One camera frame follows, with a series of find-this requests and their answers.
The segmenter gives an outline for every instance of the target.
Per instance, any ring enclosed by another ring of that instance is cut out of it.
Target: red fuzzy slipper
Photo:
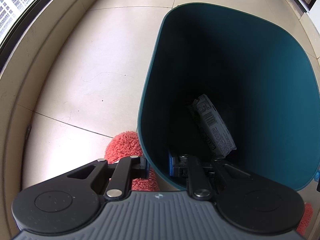
[[[297,227],[297,230],[296,230],[300,235],[304,236],[306,229],[307,229],[307,226],[309,225],[310,220],[312,218],[312,215],[313,215],[313,209],[312,209],[311,204],[305,203],[304,204],[304,213],[303,213],[301,221],[300,221],[300,223]]]
[[[108,163],[114,163],[122,157],[131,155],[142,155],[142,149],[136,132],[128,131],[116,135],[108,144],[105,152],[105,159]],[[132,190],[159,191],[155,172],[150,169],[148,179],[134,179]]]

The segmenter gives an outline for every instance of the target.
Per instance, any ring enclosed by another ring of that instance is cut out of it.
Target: metal pin
[[[207,190],[207,189],[197,189],[195,192],[194,192],[195,196],[197,197],[207,197],[210,195],[210,191]]]
[[[122,195],[122,191],[119,189],[109,189],[107,191],[108,197],[120,197]]]

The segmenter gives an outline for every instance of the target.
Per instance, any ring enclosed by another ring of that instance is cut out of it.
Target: trash can
[[[169,176],[168,151],[210,160],[186,105],[206,94],[228,126],[232,163],[295,190],[319,166],[320,100],[308,57],[284,29],[230,8],[189,3],[162,21],[138,118],[143,153]]]

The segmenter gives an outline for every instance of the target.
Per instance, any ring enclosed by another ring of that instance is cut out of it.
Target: white wall
[[[320,0],[316,0],[308,14],[314,26],[320,33]]]

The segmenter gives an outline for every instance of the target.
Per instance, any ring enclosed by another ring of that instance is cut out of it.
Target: ribbed rubber surface
[[[190,198],[186,191],[139,192],[108,203],[89,226],[64,236],[38,236],[22,231],[15,240],[297,240],[295,231],[278,236],[256,236],[220,218],[213,205]]]

